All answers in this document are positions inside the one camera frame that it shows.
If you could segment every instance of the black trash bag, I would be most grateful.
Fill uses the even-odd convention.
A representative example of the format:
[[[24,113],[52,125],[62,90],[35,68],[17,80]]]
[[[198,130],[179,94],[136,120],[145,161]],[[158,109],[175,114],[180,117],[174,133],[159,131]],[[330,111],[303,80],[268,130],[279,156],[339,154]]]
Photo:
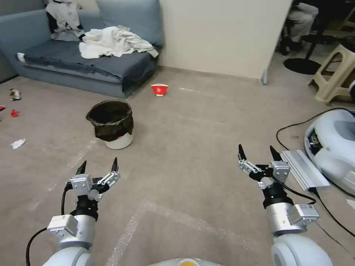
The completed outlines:
[[[132,109],[123,100],[106,100],[95,105],[86,115],[95,127],[95,136],[114,141],[127,132],[133,133]]]

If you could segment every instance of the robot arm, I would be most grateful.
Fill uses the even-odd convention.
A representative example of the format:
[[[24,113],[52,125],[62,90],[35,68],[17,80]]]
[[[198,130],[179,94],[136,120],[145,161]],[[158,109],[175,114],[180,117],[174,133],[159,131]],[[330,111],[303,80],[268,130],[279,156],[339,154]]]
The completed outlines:
[[[319,218],[313,205],[294,204],[287,197],[282,184],[286,182],[290,166],[270,146],[274,161],[269,165],[254,165],[247,161],[243,147],[239,145],[238,167],[258,182],[263,191],[264,208],[274,244],[271,255],[274,266],[332,266],[328,254],[311,239],[298,235],[307,231],[307,225]]]
[[[102,194],[117,182],[120,174],[117,158],[111,172],[103,178],[91,178],[89,174],[85,174],[85,167],[86,161],[66,185],[66,190],[73,190],[78,197],[76,209],[70,214],[54,216],[47,226],[47,231],[56,237],[60,250],[44,266],[94,265],[89,249],[95,237],[98,202]]]

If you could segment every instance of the wall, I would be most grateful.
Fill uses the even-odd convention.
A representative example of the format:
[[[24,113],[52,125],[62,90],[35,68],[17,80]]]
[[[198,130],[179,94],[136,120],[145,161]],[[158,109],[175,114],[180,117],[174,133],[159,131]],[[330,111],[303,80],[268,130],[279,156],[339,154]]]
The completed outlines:
[[[79,0],[97,8],[94,0]],[[260,78],[291,0],[160,0],[163,66]]]
[[[44,8],[42,0],[0,0],[0,16]],[[0,51],[0,82],[16,75],[15,70]]]

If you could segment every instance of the floor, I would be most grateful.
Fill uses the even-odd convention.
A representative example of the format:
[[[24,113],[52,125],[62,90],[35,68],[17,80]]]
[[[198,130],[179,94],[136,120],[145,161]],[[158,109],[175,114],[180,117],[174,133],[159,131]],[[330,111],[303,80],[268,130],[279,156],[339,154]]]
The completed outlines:
[[[112,97],[18,77],[0,85],[7,105],[0,122],[2,265],[24,265],[25,247],[34,232],[60,214],[65,182],[88,161],[87,172],[105,175],[118,157],[121,180],[99,203],[92,249],[96,265],[149,265],[176,257],[198,257],[222,265],[272,265],[272,237],[255,181],[237,168],[242,143],[254,163],[271,160],[269,145],[277,129],[305,120],[332,106],[314,100],[310,77],[285,69],[276,54],[268,86],[258,80],[162,68],[128,102],[135,139],[110,150],[95,139],[85,115]],[[166,83],[156,97],[149,84]],[[9,89],[23,99],[10,102]],[[11,118],[9,110],[20,111]],[[281,134],[292,149],[302,148],[307,125]],[[12,150],[10,143],[26,138]],[[300,190],[290,177],[287,184]],[[329,209],[355,231],[355,210],[335,188],[321,192]],[[296,203],[307,201],[289,195]],[[66,212],[75,208],[71,192]],[[320,205],[319,224],[304,235],[331,257],[334,265],[354,265],[355,241]],[[40,234],[31,247],[32,265],[56,251],[54,237]]]

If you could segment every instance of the white bucket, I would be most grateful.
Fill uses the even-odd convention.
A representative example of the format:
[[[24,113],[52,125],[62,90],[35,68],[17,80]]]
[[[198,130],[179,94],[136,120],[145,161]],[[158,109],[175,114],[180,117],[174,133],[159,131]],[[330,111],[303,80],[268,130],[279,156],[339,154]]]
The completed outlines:
[[[110,141],[110,142],[104,141],[104,143],[106,144],[107,147],[113,150],[123,149],[132,143],[133,135],[134,135],[133,131],[132,131],[132,135],[127,132],[122,137],[119,137],[114,141]]]

